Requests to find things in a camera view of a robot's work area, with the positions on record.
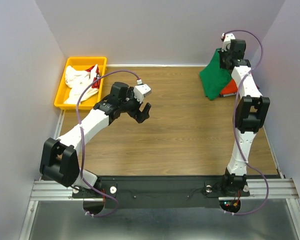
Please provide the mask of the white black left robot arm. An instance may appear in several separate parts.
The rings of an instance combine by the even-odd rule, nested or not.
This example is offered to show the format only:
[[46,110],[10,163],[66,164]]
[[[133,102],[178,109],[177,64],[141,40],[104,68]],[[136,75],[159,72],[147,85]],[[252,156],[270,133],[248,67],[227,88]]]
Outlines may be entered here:
[[90,197],[98,196],[101,193],[98,176],[79,166],[78,155],[98,132],[122,113],[127,113],[139,124],[150,117],[151,104],[147,103],[143,110],[140,106],[152,90],[140,80],[137,83],[132,87],[115,82],[110,93],[70,131],[56,139],[48,138],[43,145],[40,173],[64,187],[83,187]]

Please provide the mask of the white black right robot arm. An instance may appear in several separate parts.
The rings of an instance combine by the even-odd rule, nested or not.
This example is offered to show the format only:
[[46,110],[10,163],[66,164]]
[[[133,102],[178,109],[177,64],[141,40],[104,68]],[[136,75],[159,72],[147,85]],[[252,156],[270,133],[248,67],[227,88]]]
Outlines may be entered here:
[[232,118],[235,142],[231,159],[220,182],[225,195],[248,191],[247,166],[252,143],[263,127],[270,99],[259,91],[251,63],[245,59],[246,41],[227,33],[222,37],[219,53],[220,68],[229,71],[237,86],[235,109]]

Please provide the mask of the green t shirt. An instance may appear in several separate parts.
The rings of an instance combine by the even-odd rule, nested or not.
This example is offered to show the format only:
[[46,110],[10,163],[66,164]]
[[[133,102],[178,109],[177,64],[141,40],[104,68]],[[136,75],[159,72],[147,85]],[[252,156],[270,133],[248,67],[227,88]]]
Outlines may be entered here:
[[230,73],[220,68],[220,48],[214,51],[209,64],[199,73],[205,96],[213,101],[221,91],[230,83],[232,77]]

